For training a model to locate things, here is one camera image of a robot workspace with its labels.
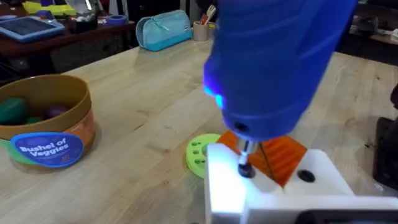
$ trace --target hole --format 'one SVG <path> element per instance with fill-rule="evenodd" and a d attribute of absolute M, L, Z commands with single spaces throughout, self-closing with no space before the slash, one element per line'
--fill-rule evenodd
<path fill-rule="evenodd" d="M 297 175 L 304 182 L 307 182 L 307 183 L 315 182 L 315 176 L 309 170 L 299 170 L 299 171 L 297 171 Z"/>
<path fill-rule="evenodd" d="M 245 178 L 252 178 L 255 175 L 254 169 L 250 164 L 239 164 L 238 172 L 242 177 Z"/>
<path fill-rule="evenodd" d="M 207 153 L 207 144 L 205 144 L 202 148 L 201 148 L 201 153 L 206 156 Z"/>
<path fill-rule="evenodd" d="M 241 132 L 249 132 L 249 127 L 247 127 L 245 124 L 242 124 L 240 122 L 235 122 L 235 129 Z"/>

